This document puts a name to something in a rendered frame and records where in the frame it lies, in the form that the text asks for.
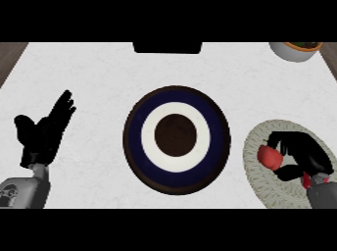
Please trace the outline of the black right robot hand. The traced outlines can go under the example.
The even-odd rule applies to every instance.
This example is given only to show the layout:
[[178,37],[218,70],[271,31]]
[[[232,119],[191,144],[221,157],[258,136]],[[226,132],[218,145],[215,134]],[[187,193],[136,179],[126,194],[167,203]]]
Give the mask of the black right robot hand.
[[334,173],[330,157],[312,136],[300,131],[274,131],[268,145],[281,147],[281,154],[294,157],[296,164],[286,165],[275,171],[281,181],[303,177],[303,174],[331,175]]

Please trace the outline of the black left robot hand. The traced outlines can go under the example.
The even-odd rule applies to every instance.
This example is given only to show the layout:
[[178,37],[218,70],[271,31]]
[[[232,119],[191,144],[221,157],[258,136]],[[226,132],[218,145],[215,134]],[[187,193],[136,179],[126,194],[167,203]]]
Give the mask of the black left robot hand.
[[73,93],[65,90],[52,111],[39,123],[25,116],[15,118],[18,139],[24,145],[21,166],[27,169],[34,164],[49,166],[55,160],[62,135],[70,124],[77,107],[74,106]]

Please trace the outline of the red bell pepper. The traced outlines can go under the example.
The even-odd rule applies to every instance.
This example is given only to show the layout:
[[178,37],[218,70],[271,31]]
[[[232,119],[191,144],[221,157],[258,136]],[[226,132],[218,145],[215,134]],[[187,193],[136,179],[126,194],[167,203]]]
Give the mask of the red bell pepper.
[[262,144],[258,149],[258,161],[269,170],[278,171],[284,163],[284,155],[274,147]]

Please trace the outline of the round blue white brown plate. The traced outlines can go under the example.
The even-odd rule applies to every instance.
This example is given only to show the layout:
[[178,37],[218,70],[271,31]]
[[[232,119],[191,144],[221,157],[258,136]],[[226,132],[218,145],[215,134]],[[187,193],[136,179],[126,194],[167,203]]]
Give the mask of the round blue white brown plate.
[[123,131],[130,169],[157,191],[184,195],[218,178],[231,155],[231,127],[215,100],[172,85],[136,103]]

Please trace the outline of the white pot with orange rim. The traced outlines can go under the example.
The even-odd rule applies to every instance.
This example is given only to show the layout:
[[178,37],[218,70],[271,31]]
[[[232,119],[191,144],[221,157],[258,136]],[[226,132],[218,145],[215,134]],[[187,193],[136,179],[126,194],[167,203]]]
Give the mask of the white pot with orange rim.
[[292,42],[271,42],[271,49],[274,53],[290,62],[305,62],[311,59],[315,53],[323,47],[323,42],[317,43],[317,46],[312,48],[300,47]]

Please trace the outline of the black appliance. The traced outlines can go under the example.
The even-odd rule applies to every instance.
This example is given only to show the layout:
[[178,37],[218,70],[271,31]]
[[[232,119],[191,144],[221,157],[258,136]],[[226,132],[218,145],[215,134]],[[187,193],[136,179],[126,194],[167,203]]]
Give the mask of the black appliance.
[[161,54],[198,54],[201,52],[201,42],[135,42],[138,53]]

